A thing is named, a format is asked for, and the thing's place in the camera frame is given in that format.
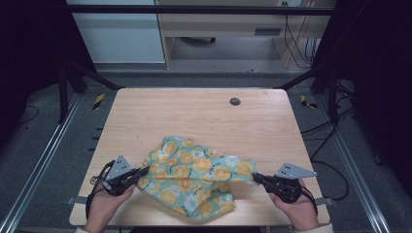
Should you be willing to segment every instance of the metal bar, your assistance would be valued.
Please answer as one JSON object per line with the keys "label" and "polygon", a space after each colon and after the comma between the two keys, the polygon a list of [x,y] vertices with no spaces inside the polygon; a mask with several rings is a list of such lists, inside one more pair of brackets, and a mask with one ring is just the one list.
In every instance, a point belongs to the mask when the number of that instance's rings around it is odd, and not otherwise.
{"label": "metal bar", "polygon": [[301,7],[246,6],[186,6],[186,5],[45,5],[49,10],[71,13],[99,14],[222,14],[222,15],[288,15],[288,16],[346,16],[354,10]]}
{"label": "metal bar", "polygon": [[1,222],[1,233],[13,233],[17,228],[18,222],[20,221],[25,209],[27,208],[31,198],[33,197],[33,194],[36,191],[37,186],[43,178],[43,175],[45,174],[46,169],[49,166],[49,163],[52,161],[54,153],[58,145],[60,144],[60,141],[64,136],[64,133],[66,132],[66,129],[70,124],[74,113],[77,110],[81,98],[81,94],[75,94],[75,98],[71,103],[70,111],[67,115],[67,118],[62,123],[59,123],[57,125],[53,135],[51,136],[51,139],[49,140],[45,150],[39,158],[36,167],[33,169],[30,177],[28,178],[26,184],[21,190],[15,204],[12,206],[9,213]]}
{"label": "metal bar", "polygon": [[[324,98],[321,98],[318,95],[316,95],[315,98],[317,99],[317,102],[320,104],[320,108],[325,118],[328,119],[326,102]],[[361,174],[360,169],[354,161],[352,154],[346,146],[345,141],[343,140],[339,130],[336,131],[334,140],[335,144],[340,150],[339,154],[341,155],[343,164],[345,165],[349,178],[352,181],[355,191],[357,192],[358,197],[360,198],[360,202],[362,203],[363,208],[366,211],[366,215],[369,218],[369,221],[372,224],[373,229],[375,230],[375,232],[391,232],[388,223],[386,222],[381,210],[379,209],[379,206],[376,203],[372,192],[370,191],[366,181],[364,180],[363,175]]]}

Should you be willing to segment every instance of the hand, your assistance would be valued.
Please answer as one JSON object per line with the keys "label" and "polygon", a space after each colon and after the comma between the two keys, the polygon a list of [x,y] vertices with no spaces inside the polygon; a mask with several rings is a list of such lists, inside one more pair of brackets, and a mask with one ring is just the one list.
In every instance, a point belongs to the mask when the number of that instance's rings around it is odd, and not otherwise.
{"label": "hand", "polygon": [[[302,186],[305,186],[302,179],[299,179],[299,182]],[[273,193],[269,193],[269,197],[273,204],[288,216],[294,229],[304,231],[320,226],[315,208],[305,195],[300,195],[299,199],[291,204],[283,202]]]}
{"label": "hand", "polygon": [[91,201],[85,231],[89,233],[103,232],[119,206],[130,198],[134,188],[135,185],[132,185],[121,196],[112,196],[100,183],[96,190],[101,191],[95,193]]}

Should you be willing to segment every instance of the floral fabric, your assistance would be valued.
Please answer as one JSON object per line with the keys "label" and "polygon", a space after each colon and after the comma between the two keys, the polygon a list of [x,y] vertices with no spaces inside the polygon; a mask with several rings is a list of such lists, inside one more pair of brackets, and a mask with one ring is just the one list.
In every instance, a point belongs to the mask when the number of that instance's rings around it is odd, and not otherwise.
{"label": "floral fabric", "polygon": [[206,219],[235,208],[229,183],[258,186],[253,160],[221,154],[193,139],[167,137],[143,161],[150,166],[137,187],[174,212]]}

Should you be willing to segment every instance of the gray floor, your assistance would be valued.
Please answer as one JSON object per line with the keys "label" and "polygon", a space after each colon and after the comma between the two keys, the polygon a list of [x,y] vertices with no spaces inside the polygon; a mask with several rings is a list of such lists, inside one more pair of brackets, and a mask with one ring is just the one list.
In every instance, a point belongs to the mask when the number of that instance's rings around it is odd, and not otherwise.
{"label": "gray floor", "polygon": [[[279,86],[301,72],[303,68],[292,66],[283,69],[270,39],[218,38],[215,44],[204,40],[181,39],[176,41],[170,69],[146,65],[100,65],[101,75],[117,84],[126,86],[187,86],[187,87],[263,87]],[[35,187],[25,212],[19,219],[20,232],[73,232],[68,218],[71,206],[65,204],[68,196],[76,196],[93,149],[97,145],[106,117],[116,92],[86,78],[85,94],[70,94],[79,98],[79,107],[73,115],[65,135],[53,154],[41,181]],[[300,130],[306,130],[327,121],[321,108],[312,109],[300,104],[304,94],[309,103],[322,106],[326,95],[312,95],[308,80],[288,91],[293,111]],[[93,110],[95,98],[105,93],[99,110]],[[13,140],[1,151],[0,217],[3,219],[15,204],[20,191],[30,179],[31,171],[42,156],[43,150],[58,126],[58,92],[52,85],[30,96],[28,107]],[[348,99],[341,103],[339,112],[351,108]],[[305,136],[309,154],[317,149],[330,128],[311,136]],[[379,210],[392,232],[412,232],[412,201],[397,182],[392,170],[377,166],[374,154],[366,141],[359,123],[351,115],[339,121],[339,134],[335,134],[320,150],[317,159],[333,165],[350,183],[347,198],[328,207],[331,222],[336,232],[374,232],[370,218],[355,189],[350,171],[342,160],[342,152],[336,145],[340,135],[350,151],[361,176],[372,193]],[[344,193],[342,179],[327,167],[313,164],[324,195],[337,197]],[[289,232],[287,227],[273,227],[272,232]]]}

